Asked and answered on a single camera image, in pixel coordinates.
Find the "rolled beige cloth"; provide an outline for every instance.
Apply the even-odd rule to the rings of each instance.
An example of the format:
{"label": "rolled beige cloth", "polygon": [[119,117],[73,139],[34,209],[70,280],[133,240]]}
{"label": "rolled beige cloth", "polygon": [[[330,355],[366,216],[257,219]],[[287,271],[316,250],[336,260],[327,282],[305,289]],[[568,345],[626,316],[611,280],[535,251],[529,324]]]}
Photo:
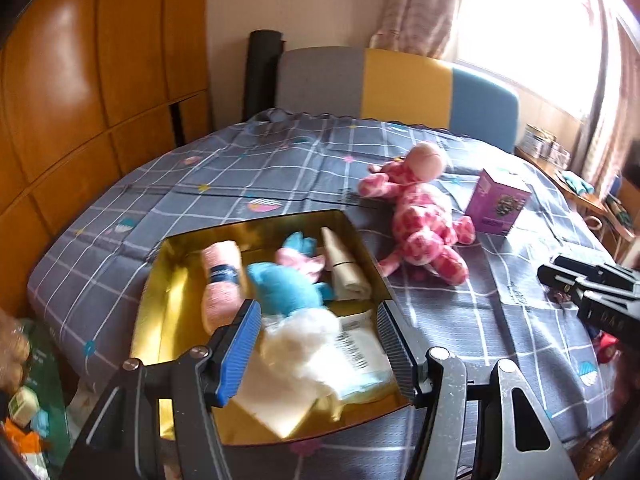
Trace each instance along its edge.
{"label": "rolled beige cloth", "polygon": [[328,227],[322,228],[322,238],[327,268],[332,274],[335,299],[370,300],[371,285],[347,247]]}

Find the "pink stuffed animal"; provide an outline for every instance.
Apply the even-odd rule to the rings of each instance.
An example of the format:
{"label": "pink stuffed animal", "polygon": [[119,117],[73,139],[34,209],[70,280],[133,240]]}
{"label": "pink stuffed animal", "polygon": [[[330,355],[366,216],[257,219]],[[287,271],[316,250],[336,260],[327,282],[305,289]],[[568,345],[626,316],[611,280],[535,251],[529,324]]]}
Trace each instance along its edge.
{"label": "pink stuffed animal", "polygon": [[471,244],[476,239],[471,218],[452,221],[449,198],[427,184],[442,174],[445,158],[435,144],[420,142],[404,159],[370,166],[372,174],[358,183],[358,192],[364,197],[397,199],[392,232],[398,246],[378,263],[383,276],[392,274],[404,260],[416,266],[431,265],[451,285],[468,278],[465,261],[451,246]]}

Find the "bed sheet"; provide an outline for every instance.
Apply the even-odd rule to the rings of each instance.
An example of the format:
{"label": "bed sheet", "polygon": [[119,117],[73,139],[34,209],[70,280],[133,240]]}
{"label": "bed sheet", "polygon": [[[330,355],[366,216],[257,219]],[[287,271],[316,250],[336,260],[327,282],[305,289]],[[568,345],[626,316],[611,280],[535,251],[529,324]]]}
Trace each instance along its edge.
{"label": "bed sheet", "polygon": [[[558,435],[569,441],[610,415],[613,370],[598,367],[569,303],[553,303],[536,279],[559,252],[610,261],[551,181],[484,142],[423,126],[272,109],[177,148],[136,169],[90,206],[47,251],[28,294],[66,357],[100,391],[126,359],[138,303],[163,238],[268,215],[340,208],[378,258],[393,248],[392,208],[354,192],[367,165],[404,155],[417,141],[447,153],[437,185],[454,214],[484,166],[519,174],[532,190],[507,237],[479,234],[457,246],[469,279],[449,286],[402,266],[390,277],[405,315],[432,345],[486,365],[517,362]],[[468,410],[461,467],[471,466],[476,408]],[[403,478],[424,414],[413,408],[313,441],[233,447],[235,479]]]}

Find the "gold tray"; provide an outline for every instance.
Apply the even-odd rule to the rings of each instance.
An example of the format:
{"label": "gold tray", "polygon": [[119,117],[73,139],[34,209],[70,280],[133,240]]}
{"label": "gold tray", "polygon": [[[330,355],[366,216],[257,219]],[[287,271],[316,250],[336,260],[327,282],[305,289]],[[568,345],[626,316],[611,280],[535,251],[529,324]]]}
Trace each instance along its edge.
{"label": "gold tray", "polygon": [[[330,310],[337,316],[348,316],[366,312],[381,301],[392,299],[386,280],[378,273],[358,232],[339,210],[274,216],[200,229],[162,241],[142,295],[130,355],[145,365],[162,363],[208,341],[200,315],[200,301],[207,283],[200,251],[205,247],[223,240],[234,240],[240,247],[244,266],[254,262],[272,262],[275,251],[295,231],[302,231],[321,244],[320,229],[324,226],[333,230],[347,245],[372,287],[372,300],[334,301],[329,305]],[[244,272],[240,282],[246,297],[255,297]],[[233,399],[224,408],[214,408],[213,413],[222,443],[245,446],[315,438],[368,422],[407,404],[396,384],[384,390],[378,400],[345,405],[337,420],[335,412],[325,402],[318,401],[286,439],[280,439],[268,430]],[[164,438],[174,438],[170,400],[161,400],[160,432]]]}

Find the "rolled pink towel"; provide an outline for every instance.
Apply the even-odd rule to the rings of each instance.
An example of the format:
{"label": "rolled pink towel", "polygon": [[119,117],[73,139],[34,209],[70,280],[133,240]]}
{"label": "rolled pink towel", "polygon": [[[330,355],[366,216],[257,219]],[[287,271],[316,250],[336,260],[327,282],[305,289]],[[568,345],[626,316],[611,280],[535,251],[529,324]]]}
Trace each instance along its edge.
{"label": "rolled pink towel", "polygon": [[202,250],[202,265],[209,281],[202,297],[202,324],[211,335],[234,320],[244,301],[240,249],[232,240],[212,244]]}

